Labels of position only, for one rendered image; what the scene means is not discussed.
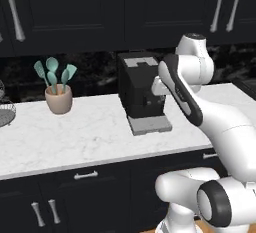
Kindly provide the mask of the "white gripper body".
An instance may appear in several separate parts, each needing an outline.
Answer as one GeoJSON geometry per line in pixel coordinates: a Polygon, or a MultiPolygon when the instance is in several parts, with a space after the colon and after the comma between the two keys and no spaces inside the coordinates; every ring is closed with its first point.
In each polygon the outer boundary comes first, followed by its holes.
{"type": "Polygon", "coordinates": [[[152,83],[151,91],[155,96],[161,96],[167,94],[167,87],[162,83],[159,76],[154,78],[152,83]]]}

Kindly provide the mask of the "black coffee machine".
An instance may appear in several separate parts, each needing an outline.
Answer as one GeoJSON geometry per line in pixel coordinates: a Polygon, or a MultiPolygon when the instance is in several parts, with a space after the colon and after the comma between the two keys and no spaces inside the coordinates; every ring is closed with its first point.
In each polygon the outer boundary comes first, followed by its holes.
{"type": "Polygon", "coordinates": [[[144,135],[172,130],[165,116],[164,96],[155,96],[151,87],[158,75],[158,61],[150,52],[119,53],[118,94],[132,134],[144,135]]]}

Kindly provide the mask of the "black drawer front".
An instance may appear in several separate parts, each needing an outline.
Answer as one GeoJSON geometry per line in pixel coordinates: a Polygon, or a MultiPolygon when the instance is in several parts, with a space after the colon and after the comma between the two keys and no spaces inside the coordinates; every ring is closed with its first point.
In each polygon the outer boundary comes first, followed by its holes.
{"type": "Polygon", "coordinates": [[[221,177],[228,175],[226,168],[221,163],[218,156],[210,159],[203,159],[203,153],[214,154],[215,151],[212,148],[208,148],[137,159],[132,162],[131,176],[140,177],[147,173],[155,173],[156,175],[159,175],[169,171],[195,167],[213,168],[221,177]]]}
{"type": "Polygon", "coordinates": [[[40,177],[39,186],[42,191],[54,191],[61,188],[70,188],[84,184],[95,184],[111,180],[124,180],[129,177],[129,166],[125,163],[111,163],[72,170],[63,170],[47,173],[40,177]],[[97,177],[75,180],[74,175],[98,172],[97,177]]]}

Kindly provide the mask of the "beige utensil pot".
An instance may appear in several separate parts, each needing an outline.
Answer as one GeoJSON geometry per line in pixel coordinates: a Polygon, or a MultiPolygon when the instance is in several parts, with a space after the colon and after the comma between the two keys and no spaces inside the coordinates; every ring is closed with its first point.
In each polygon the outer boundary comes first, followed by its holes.
{"type": "Polygon", "coordinates": [[[52,88],[45,89],[45,98],[50,111],[57,115],[66,114],[71,110],[73,94],[71,88],[66,85],[65,91],[62,91],[62,85],[57,85],[58,94],[52,93],[52,88]]]}

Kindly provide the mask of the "small teal spoon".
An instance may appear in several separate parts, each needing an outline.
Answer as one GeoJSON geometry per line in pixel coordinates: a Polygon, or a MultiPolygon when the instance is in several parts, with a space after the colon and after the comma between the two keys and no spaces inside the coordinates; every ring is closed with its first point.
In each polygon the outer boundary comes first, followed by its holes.
{"type": "Polygon", "coordinates": [[[56,95],[57,94],[57,91],[56,91],[57,77],[56,77],[56,75],[53,72],[49,71],[47,73],[47,78],[48,78],[49,82],[51,83],[52,93],[54,95],[56,95]]]}

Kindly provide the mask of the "large teal spoon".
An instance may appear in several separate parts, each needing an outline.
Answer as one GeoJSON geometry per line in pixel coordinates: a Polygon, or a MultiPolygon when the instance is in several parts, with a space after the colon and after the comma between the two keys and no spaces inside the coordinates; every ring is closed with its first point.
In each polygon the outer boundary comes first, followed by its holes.
{"type": "Polygon", "coordinates": [[[58,60],[54,57],[49,57],[46,60],[46,67],[49,71],[55,73],[56,70],[58,69],[59,63],[58,60]]]}

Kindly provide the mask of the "teal slotted spatula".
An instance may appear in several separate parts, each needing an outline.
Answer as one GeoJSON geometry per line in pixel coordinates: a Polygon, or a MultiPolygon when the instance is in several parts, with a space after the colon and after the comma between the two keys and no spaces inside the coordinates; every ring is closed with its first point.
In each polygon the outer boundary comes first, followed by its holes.
{"type": "Polygon", "coordinates": [[[37,61],[34,64],[34,69],[35,69],[36,73],[38,74],[38,76],[44,80],[46,86],[49,86],[49,83],[47,81],[45,71],[44,71],[44,68],[43,68],[43,65],[42,65],[41,61],[37,61]]]}

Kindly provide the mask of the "black base cupboard door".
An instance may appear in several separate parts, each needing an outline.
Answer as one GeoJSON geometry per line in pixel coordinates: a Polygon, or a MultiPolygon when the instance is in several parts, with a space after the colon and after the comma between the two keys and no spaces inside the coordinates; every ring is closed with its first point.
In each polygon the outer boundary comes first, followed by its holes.
{"type": "Polygon", "coordinates": [[[59,233],[129,233],[128,189],[126,186],[61,188],[48,195],[56,201],[63,226],[59,233]]]}
{"type": "Polygon", "coordinates": [[[144,174],[131,180],[131,233],[154,229],[167,213],[168,204],[155,191],[156,178],[156,174],[144,174]]]}
{"type": "Polygon", "coordinates": [[[0,233],[52,233],[47,225],[39,224],[35,212],[36,203],[41,215],[44,208],[37,188],[25,189],[20,187],[2,187],[0,189],[0,233]]]}

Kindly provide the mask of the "black wall cupboard door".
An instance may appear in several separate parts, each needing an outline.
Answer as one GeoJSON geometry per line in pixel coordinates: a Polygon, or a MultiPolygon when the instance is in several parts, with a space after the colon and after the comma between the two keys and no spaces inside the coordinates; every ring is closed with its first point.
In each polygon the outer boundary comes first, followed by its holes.
{"type": "Polygon", "coordinates": [[[0,0],[0,57],[112,51],[124,45],[124,0],[15,0],[26,39],[0,0]]]}
{"type": "Polygon", "coordinates": [[[239,0],[231,35],[239,42],[256,42],[256,0],[239,0]]]}
{"type": "Polygon", "coordinates": [[[220,42],[221,9],[217,31],[210,32],[217,0],[125,0],[125,41],[132,49],[175,47],[186,33],[220,42]]]}

